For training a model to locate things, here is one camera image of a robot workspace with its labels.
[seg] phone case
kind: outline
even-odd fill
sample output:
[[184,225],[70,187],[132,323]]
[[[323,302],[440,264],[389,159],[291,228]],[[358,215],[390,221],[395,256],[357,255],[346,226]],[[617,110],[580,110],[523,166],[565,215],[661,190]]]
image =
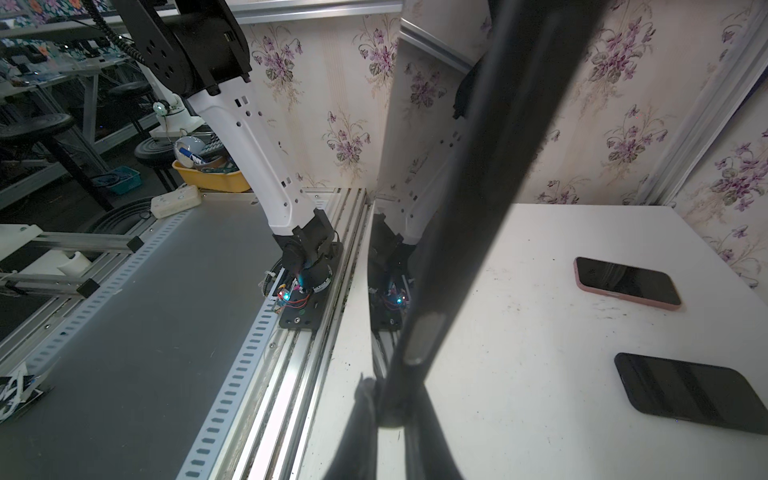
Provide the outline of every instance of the phone case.
[[671,303],[658,302],[656,300],[649,300],[646,298],[640,298],[639,296],[626,295],[624,293],[609,292],[607,290],[600,290],[592,286],[586,286],[581,283],[578,277],[578,267],[576,266],[576,259],[574,259],[574,273],[576,275],[576,285],[585,292],[596,293],[597,295],[614,296],[621,300],[627,300],[629,302],[642,303],[643,305],[655,306],[664,310],[679,310],[683,306],[683,300],[680,299],[680,305],[672,305]]

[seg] stool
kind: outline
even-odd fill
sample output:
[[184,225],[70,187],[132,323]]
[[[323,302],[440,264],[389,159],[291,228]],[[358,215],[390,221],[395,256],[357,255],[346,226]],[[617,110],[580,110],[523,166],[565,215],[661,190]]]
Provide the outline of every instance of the stool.
[[128,116],[128,120],[136,128],[136,131],[142,137],[149,137],[149,132],[142,128],[139,120],[141,119],[136,108],[136,100],[139,97],[153,95],[152,87],[147,81],[132,81],[127,84],[119,85],[115,88],[110,88],[107,92],[109,98],[115,100],[116,103],[124,107],[125,114]]
[[[139,145],[136,145],[134,157],[136,157],[140,164],[154,170],[166,191],[172,192],[179,187],[176,185],[174,176],[170,174],[171,165],[176,160],[174,145],[170,141],[148,138]],[[168,176],[168,181],[174,186],[173,188],[168,186],[163,173]]]
[[69,156],[69,153],[54,138],[54,135],[74,127],[74,123],[74,118],[67,114],[49,114],[29,118],[17,124],[0,127],[0,144],[21,147],[37,142],[42,143],[56,161],[96,200],[101,208],[106,211],[112,210],[109,200],[93,185],[91,179],[85,176],[80,167]]

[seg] stool seat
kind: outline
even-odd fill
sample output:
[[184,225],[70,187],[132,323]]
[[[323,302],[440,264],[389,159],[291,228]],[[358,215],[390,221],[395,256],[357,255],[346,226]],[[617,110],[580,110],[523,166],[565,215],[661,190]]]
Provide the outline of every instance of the stool seat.
[[0,127],[0,143],[8,145],[34,144],[74,127],[74,118],[67,114],[48,114],[29,118],[17,124]]
[[164,139],[148,138],[136,145],[134,157],[140,164],[152,168],[170,168],[176,160],[174,145]]
[[140,97],[141,95],[150,94],[152,92],[152,86],[148,81],[132,81],[127,84],[118,85],[115,88],[110,88],[107,95],[115,100],[128,99],[133,97]]

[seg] gray surface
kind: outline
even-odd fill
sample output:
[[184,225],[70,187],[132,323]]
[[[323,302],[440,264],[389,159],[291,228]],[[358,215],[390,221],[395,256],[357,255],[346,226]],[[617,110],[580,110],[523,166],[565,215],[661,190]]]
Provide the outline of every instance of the gray surface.
[[205,199],[0,425],[0,477],[175,478],[279,255],[260,206]]

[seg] smartphone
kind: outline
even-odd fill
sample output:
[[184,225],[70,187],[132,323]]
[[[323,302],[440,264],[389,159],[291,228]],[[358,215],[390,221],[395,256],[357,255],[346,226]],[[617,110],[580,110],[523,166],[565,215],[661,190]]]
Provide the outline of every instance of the smartphone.
[[576,284],[586,292],[677,310],[682,305],[669,275],[636,266],[578,257]]
[[614,363],[638,412],[768,435],[768,410],[736,370],[630,353]]

